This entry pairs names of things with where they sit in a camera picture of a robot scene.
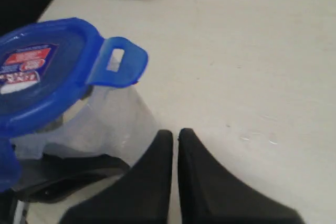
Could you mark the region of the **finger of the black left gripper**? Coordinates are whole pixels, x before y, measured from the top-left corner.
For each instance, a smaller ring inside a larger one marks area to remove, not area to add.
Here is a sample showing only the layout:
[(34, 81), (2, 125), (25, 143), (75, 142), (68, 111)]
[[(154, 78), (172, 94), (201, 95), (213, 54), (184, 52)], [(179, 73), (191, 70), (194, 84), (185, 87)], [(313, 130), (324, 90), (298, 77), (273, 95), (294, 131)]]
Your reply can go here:
[(60, 158), (45, 154), (40, 160), (19, 162), (22, 173), (12, 187), (24, 202), (57, 203), (100, 180), (122, 175), (130, 166), (118, 157), (100, 155)]

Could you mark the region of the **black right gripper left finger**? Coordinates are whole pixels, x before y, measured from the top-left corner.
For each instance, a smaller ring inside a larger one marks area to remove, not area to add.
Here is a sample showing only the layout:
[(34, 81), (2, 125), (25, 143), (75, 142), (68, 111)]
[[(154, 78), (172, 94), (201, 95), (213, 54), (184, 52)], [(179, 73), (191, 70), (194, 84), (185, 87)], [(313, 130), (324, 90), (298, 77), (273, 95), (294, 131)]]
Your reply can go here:
[(167, 223), (173, 134), (159, 130), (138, 162), (112, 186), (67, 210), (60, 223)]

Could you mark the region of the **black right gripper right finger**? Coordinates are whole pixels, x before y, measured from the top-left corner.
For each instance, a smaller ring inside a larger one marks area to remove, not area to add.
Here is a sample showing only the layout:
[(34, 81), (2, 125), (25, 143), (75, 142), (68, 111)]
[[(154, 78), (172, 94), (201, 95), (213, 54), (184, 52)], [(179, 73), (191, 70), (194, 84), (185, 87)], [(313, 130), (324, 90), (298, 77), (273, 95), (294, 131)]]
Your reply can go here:
[(249, 187), (223, 167), (193, 129), (180, 131), (182, 223), (303, 223), (298, 212)]

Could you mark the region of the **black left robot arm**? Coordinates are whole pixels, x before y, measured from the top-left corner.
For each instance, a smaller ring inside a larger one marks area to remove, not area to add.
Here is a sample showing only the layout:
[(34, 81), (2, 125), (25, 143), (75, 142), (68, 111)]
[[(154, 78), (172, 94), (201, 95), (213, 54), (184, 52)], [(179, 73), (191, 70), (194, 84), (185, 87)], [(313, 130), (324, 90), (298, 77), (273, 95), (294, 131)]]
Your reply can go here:
[[(1, 0), (1, 35), (36, 22), (52, 0)], [(27, 175), (34, 172), (41, 183), (1, 193), (1, 208), (15, 200), (52, 204), (104, 178), (119, 175), (129, 166), (119, 158), (102, 155), (61, 159), (44, 155), (40, 161), (24, 161)]]

